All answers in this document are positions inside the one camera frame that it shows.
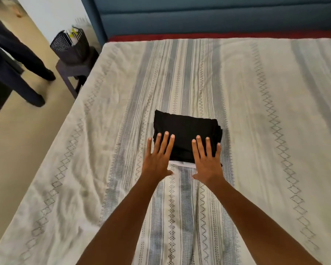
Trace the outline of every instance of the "person's leg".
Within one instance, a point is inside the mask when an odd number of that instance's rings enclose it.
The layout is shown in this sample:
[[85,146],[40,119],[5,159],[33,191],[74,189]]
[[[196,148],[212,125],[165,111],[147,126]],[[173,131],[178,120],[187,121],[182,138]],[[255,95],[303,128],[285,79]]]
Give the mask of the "person's leg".
[[15,90],[27,102],[41,107],[45,101],[21,78],[21,76],[0,55],[0,81]]
[[21,62],[25,67],[40,77],[53,81],[55,76],[52,71],[44,66],[36,54],[23,44],[12,32],[0,21],[0,47],[11,54],[14,59]]

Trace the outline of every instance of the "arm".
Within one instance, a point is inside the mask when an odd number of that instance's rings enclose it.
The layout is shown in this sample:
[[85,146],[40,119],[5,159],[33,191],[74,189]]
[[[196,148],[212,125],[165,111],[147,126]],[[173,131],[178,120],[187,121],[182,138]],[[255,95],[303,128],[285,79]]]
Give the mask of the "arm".
[[131,264],[148,205],[158,183],[172,174],[167,170],[175,136],[159,133],[151,153],[152,139],[147,150],[139,180],[103,224],[85,249],[77,265]]
[[[223,205],[238,228],[257,265],[321,265],[272,218],[235,190],[223,177],[217,145],[216,156],[206,156],[200,136],[192,141],[197,174]],[[211,152],[206,138],[206,151]]]

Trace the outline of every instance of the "forearm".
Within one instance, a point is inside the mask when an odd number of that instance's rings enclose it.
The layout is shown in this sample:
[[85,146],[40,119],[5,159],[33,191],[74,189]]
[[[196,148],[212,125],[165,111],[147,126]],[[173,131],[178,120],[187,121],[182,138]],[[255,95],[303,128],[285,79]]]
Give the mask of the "forearm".
[[257,265],[318,265],[282,227],[225,179],[209,184],[233,220]]
[[148,205],[158,182],[141,176],[103,224],[78,265],[131,264]]

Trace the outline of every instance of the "fingers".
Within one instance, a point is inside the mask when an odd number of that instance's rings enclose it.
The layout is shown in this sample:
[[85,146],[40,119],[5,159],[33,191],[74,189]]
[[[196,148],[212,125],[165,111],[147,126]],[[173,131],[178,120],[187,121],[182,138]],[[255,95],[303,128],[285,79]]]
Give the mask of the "fingers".
[[170,154],[172,153],[173,145],[174,145],[175,135],[170,136],[170,140],[168,143],[167,151],[165,152],[165,155],[167,158],[170,157]]
[[206,153],[207,157],[212,157],[211,141],[209,137],[206,138]]
[[221,157],[221,144],[218,142],[217,143],[217,150],[216,150],[216,159],[220,159]]
[[153,153],[154,154],[157,154],[158,151],[159,151],[159,144],[161,142],[161,137],[162,137],[162,134],[161,133],[158,133],[157,134],[157,138],[156,138],[156,142],[154,144],[154,149],[153,149]]
[[161,154],[164,154],[164,151],[167,147],[168,137],[169,137],[169,132],[168,131],[164,132],[161,148],[159,149],[159,153],[161,153]]
[[151,155],[152,138],[147,139],[146,156]]
[[204,146],[202,145],[201,137],[199,135],[196,136],[197,141],[197,148],[199,149],[200,158],[205,158],[205,150]]
[[196,140],[192,140],[192,153],[194,154],[195,164],[200,160],[199,150],[197,149]]

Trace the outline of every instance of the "white bedspread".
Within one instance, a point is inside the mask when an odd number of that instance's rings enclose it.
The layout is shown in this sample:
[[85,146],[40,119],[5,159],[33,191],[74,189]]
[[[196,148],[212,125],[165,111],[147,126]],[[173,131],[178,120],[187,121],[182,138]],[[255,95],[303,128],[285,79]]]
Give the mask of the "white bedspread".
[[[106,44],[0,241],[0,265],[77,262],[139,178],[155,109],[216,118],[225,178],[331,265],[329,39]],[[253,265],[194,170],[170,169],[134,264]]]

